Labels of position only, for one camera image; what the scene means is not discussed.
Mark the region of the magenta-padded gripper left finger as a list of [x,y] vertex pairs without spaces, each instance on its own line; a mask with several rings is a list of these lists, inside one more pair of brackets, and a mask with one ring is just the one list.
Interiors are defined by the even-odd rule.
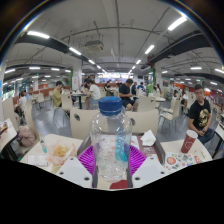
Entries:
[[69,157],[56,175],[81,187],[95,188],[98,177],[93,147],[88,147],[77,157]]

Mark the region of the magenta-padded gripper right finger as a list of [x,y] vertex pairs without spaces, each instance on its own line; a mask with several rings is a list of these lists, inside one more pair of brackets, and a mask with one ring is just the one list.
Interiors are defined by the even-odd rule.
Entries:
[[147,157],[134,146],[130,147],[127,170],[127,184],[130,188],[140,188],[167,175],[156,156]]

